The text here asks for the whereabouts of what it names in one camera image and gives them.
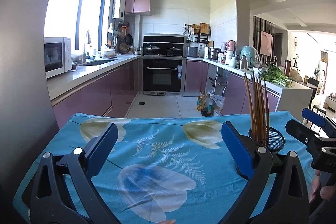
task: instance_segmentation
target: floral tablecloth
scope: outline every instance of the floral tablecloth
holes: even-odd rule
[[[294,150],[300,158],[307,185],[314,170],[305,145],[288,135],[285,111],[271,113],[270,123],[286,139],[280,153]],[[41,155],[70,153],[100,135],[110,122],[118,126],[118,140],[101,172],[92,182],[121,223],[217,224],[239,196],[246,180],[235,170],[234,160],[221,137],[221,126],[230,121],[247,135],[249,115],[209,118],[117,119],[75,114]],[[33,163],[17,190],[13,205],[27,220],[21,195],[36,172]],[[260,213],[275,175],[270,175],[254,214]],[[86,215],[70,177],[66,182],[77,210]]]

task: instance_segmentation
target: stove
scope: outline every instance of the stove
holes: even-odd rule
[[[183,35],[144,35],[143,55],[183,57]]]

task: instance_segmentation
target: cutting board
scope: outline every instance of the cutting board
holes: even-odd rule
[[[201,33],[209,34],[209,24],[200,23],[201,26]]]

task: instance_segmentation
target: window frame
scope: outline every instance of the window frame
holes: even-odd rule
[[[76,32],[75,32],[75,50],[76,51],[79,50],[79,23],[80,23],[80,19],[81,19],[82,2],[83,2],[83,0],[79,0],[78,10],[77,10]],[[101,2],[100,2],[100,13],[99,13],[99,24],[98,24],[98,49],[97,49],[97,51],[100,51],[101,43],[102,43],[104,7],[105,7],[105,0],[101,0]]]

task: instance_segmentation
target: white floor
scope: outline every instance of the white floor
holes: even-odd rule
[[[127,118],[202,117],[196,104],[197,97],[138,95]]]

